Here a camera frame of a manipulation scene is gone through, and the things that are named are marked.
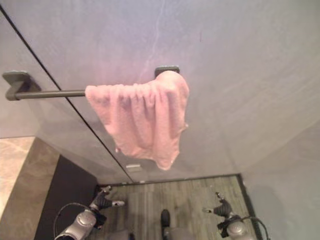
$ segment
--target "beige tile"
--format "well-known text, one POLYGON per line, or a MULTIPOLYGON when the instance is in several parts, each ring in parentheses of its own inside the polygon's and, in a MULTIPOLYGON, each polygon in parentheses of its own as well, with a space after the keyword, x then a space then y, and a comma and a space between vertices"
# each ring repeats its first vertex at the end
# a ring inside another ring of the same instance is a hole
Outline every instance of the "beige tile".
POLYGON ((0 139, 0 218, 34 139, 0 139))

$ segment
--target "black cable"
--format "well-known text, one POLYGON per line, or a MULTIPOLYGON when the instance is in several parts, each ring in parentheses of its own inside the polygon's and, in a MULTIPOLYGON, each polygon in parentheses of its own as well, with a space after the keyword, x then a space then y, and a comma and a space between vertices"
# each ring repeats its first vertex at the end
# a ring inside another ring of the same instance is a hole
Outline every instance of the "black cable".
POLYGON ((266 240, 271 240, 271 238, 269 237, 266 225, 258 217, 256 217, 256 216, 245 216, 245 217, 243 217, 241 219, 241 221, 246 220, 246 219, 255 220, 258 223, 260 223, 261 226, 264 228, 266 240))
POLYGON ((86 205, 83 205, 81 203, 77 203, 77 202, 71 202, 71 203, 68 203, 66 205, 64 205, 57 213, 57 215, 55 216, 55 219, 54 219, 54 222, 53 222, 53 237, 54 239, 57 237, 58 235, 58 231, 57 231, 57 220, 58 218, 60 217, 61 215, 61 212, 66 208, 66 207, 69 207, 69 206, 79 206, 79 207, 83 207, 84 209, 86 210, 90 210, 86 205))

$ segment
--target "wooden floor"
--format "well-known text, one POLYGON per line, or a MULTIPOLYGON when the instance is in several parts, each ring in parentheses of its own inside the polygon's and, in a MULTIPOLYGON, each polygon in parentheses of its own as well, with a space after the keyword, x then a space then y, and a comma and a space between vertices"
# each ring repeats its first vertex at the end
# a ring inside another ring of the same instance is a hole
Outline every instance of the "wooden floor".
MULTIPOLYGON (((217 224, 223 218, 202 212, 203 207, 220 205, 215 192, 225 196, 236 214, 248 215, 236 176, 119 186, 113 188, 110 199, 124 200, 126 206, 104 210, 104 227, 92 231, 88 239, 105 240, 109 233, 126 228, 136 240, 161 240, 160 214, 168 209, 172 227, 187 228, 197 240, 220 240, 217 224)), ((255 236, 251 222, 245 223, 255 236)))

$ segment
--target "towel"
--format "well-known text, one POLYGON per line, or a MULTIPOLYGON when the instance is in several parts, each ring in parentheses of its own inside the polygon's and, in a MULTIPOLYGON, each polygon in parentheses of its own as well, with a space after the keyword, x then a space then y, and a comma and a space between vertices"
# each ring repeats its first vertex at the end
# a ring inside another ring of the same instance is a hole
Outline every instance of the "towel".
POLYGON ((85 96, 113 137, 116 150, 170 169, 187 127, 189 88, 179 73, 164 71, 145 84, 87 86, 85 96))

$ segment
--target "black baseboard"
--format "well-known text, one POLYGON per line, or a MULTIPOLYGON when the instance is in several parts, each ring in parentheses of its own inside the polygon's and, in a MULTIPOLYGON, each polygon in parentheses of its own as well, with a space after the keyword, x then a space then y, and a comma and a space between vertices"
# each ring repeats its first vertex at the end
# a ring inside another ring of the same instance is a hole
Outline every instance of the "black baseboard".
MULTIPOLYGON (((256 217, 255 209, 254 209, 254 206, 252 205, 251 199, 247 193, 247 189, 246 189, 246 186, 244 185, 244 179, 242 178, 242 175, 237 174, 236 178, 238 180, 246 208, 248 209, 249 216, 256 217)), ((252 222, 252 226, 253 226, 256 238, 258 240, 263 240, 262 234, 260 231, 260 227, 259 227, 259 223, 257 223, 254 220, 251 220, 251 222, 252 222)))

